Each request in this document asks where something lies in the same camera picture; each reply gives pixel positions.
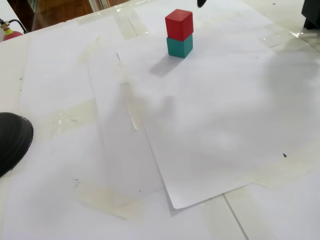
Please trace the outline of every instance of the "white paper sheet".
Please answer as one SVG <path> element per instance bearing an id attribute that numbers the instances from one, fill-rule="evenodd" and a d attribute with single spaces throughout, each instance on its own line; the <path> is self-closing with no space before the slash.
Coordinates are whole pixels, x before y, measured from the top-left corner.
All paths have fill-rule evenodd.
<path id="1" fill-rule="evenodd" d="M 21 112 L 31 121 L 94 97 L 80 62 L 84 34 L 74 22 L 31 38 L 21 91 Z"/>
<path id="2" fill-rule="evenodd" d="M 230 30 L 195 31 L 186 59 L 152 35 L 119 51 L 148 103 L 147 134 L 177 209 L 246 184 L 243 174 L 320 135 L 319 55 Z"/>

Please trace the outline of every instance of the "fire extinguisher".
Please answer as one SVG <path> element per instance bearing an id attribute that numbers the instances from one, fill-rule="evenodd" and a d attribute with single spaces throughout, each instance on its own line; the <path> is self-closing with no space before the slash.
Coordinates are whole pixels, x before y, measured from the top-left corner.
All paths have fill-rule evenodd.
<path id="1" fill-rule="evenodd" d="M 8 39 L 13 39 L 15 37 L 18 37 L 18 36 L 21 36 L 23 35 L 21 32 L 18 32 L 18 31 L 12 31 L 10 29 L 10 23 L 12 22 L 18 22 L 23 30 L 23 33 L 26 34 L 28 33 L 28 31 L 25 29 L 25 27 L 22 25 L 22 23 L 17 20 L 17 19 L 12 19 L 10 21 L 3 21 L 1 18 L 0 18 L 0 24 L 1 24 L 1 28 L 3 29 L 4 31 L 4 37 L 3 37 L 3 41 L 5 40 L 8 40 Z"/>

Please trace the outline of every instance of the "stacked blocks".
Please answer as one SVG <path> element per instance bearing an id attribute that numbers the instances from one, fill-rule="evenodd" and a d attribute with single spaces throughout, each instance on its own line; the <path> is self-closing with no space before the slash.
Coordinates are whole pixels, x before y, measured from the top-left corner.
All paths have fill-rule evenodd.
<path id="1" fill-rule="evenodd" d="M 169 55 L 185 58 L 194 47 L 192 12 L 176 9 L 165 17 L 165 24 L 168 33 L 166 43 Z"/>

